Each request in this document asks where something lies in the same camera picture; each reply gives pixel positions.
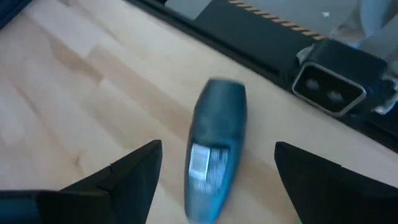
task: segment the wooden floor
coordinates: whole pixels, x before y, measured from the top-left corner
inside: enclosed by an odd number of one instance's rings
[[[248,133],[220,223],[296,224],[287,141],[398,187],[398,155],[122,0],[33,0],[0,31],[0,189],[61,189],[161,139],[148,223],[186,223],[185,144],[209,77],[242,81]]]

